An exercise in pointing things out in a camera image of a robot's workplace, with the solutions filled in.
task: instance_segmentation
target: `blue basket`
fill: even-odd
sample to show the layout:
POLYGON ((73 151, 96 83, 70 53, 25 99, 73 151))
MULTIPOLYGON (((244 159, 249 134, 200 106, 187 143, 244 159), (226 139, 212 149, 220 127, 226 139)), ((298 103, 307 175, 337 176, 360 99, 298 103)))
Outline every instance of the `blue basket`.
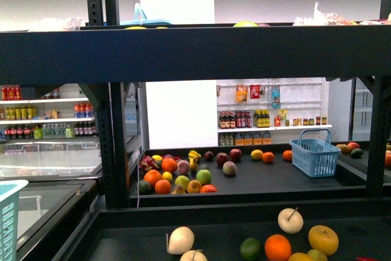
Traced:
POLYGON ((28 183, 27 180, 0 182, 0 261, 16 260, 19 190, 28 183))
POLYGON ((304 130, 298 140, 291 140, 292 163, 309 177, 330 177, 335 175, 337 158, 341 149, 331 145, 331 133, 325 128, 304 130), (326 141, 303 139, 307 131, 327 131, 326 141))

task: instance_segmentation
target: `apple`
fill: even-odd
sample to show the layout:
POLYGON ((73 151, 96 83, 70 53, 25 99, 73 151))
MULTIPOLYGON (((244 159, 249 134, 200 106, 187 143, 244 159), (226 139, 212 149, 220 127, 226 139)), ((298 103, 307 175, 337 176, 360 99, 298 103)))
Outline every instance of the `apple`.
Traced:
POLYGON ((242 151, 240 149, 232 149, 230 152, 230 157, 233 162, 237 163, 242 158, 242 151))
POLYGON ((327 226, 313 226, 308 233, 308 240, 313 249, 320 250, 326 256, 334 254, 339 245, 338 235, 327 226))
POLYGON ((201 169, 198 171, 195 178, 202 184, 202 185, 209 185, 212 181, 212 174, 208 169, 201 169))
POLYGON ((327 261, 327 256, 324 254, 324 252, 317 249, 309 250, 307 255, 309 255, 314 261, 327 261))
POLYGON ((207 161, 212 161, 213 160, 213 152, 212 151, 206 151, 205 154, 203 155, 203 157, 207 160, 207 161))
POLYGON ((277 218, 280 228, 290 234, 298 233, 304 225, 304 220, 297 209, 286 208, 281 210, 277 218))
POLYGON ((189 183, 190 179, 185 175, 180 175, 175 179, 175 184, 181 185, 185 191, 187 191, 189 183))
POLYGON ((226 153, 218 153, 216 155, 217 166, 222 167, 224 163, 229 160, 228 155, 226 153))

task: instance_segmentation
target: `black tray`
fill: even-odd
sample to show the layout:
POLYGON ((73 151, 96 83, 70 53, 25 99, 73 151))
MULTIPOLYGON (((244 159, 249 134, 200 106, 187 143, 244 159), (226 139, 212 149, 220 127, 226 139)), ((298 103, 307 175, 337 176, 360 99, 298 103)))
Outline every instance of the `black tray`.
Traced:
MULTIPOLYGON (((317 224, 331 227, 340 246, 329 261, 367 256, 389 260, 390 198, 311 200, 262 204, 198 207, 130 208, 102 210, 86 218, 64 244, 55 261, 179 260, 166 252, 166 233, 188 226, 195 235, 194 249, 208 260, 242 260, 240 244, 249 237, 262 246, 275 233, 286 236, 293 252, 310 249, 308 232, 317 224), (278 226, 279 211, 299 207, 303 229, 296 235, 278 226)), ((266 260, 264 252, 258 260, 266 260)))
MULTIPOLYGON (((215 147, 209 149, 196 149, 201 155, 211 150, 215 155, 219 152, 229 154, 232 147, 215 147)), ((304 174, 292 163, 282 159, 282 152, 290 149, 286 144, 273 144, 240 147, 244 155, 241 162, 237 163, 236 177, 227 177, 221 168, 217 167, 216 159, 206 163, 205 159, 200 164, 206 163, 212 173, 212 184, 218 192, 213 194, 184 194, 184 195, 143 195, 140 196, 139 207, 159 207, 176 205, 203 205, 203 204, 233 204, 251 203, 275 200, 300 200, 300 199, 330 199, 336 197, 362 197, 365 195, 365 174, 352 168, 348 164, 339 161, 336 173, 331 177, 311 178, 304 174), (249 156, 252 150, 261 149, 264 152, 272 151, 276 158, 272 164, 261 161, 253 161, 249 156)), ((190 149, 148 150, 146 155, 181 156, 188 160, 190 149)), ((196 173, 189 173, 190 179, 196 178, 196 173)), ((175 186, 174 173, 172 189, 175 186)), ((137 207, 137 169, 131 174, 130 201, 131 207, 137 207)))

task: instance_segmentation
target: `packaged food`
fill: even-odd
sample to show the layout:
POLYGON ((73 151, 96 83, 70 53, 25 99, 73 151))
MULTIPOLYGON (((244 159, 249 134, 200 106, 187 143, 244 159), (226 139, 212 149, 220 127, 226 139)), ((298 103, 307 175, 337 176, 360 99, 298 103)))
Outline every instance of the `packaged food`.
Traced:
POLYGON ((236 86, 236 102, 247 103, 247 86, 245 85, 236 86))
POLYGON ((271 91, 271 103, 273 108, 280 108, 280 86, 273 86, 271 91))

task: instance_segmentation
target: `snack bag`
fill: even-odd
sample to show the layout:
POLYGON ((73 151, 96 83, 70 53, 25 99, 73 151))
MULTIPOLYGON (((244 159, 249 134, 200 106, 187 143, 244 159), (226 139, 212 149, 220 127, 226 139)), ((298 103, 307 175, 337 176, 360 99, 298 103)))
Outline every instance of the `snack bag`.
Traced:
POLYGON ((236 86, 236 102, 247 103, 247 86, 245 85, 236 86))

